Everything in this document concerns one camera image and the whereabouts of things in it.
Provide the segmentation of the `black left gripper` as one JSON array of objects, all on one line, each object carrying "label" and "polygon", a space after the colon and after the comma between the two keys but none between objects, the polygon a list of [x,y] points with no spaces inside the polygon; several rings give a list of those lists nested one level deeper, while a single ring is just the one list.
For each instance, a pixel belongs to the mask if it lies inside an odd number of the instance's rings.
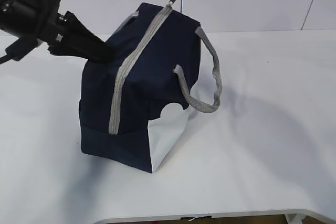
[{"label": "black left gripper", "polygon": [[112,47],[89,31],[72,12],[59,14],[59,3],[60,0],[5,0],[5,32],[17,37],[5,49],[5,61],[20,61],[44,42],[54,56],[73,56],[97,63],[112,60]]}]

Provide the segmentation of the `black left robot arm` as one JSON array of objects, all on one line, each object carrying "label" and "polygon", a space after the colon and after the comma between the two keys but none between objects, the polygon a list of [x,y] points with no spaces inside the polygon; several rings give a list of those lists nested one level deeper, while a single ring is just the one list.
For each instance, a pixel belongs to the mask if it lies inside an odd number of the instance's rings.
[{"label": "black left robot arm", "polygon": [[93,62],[111,61],[113,49],[89,31],[72,13],[59,13],[61,0],[1,0],[1,30],[17,37],[1,63],[20,61],[42,43],[54,56]]}]

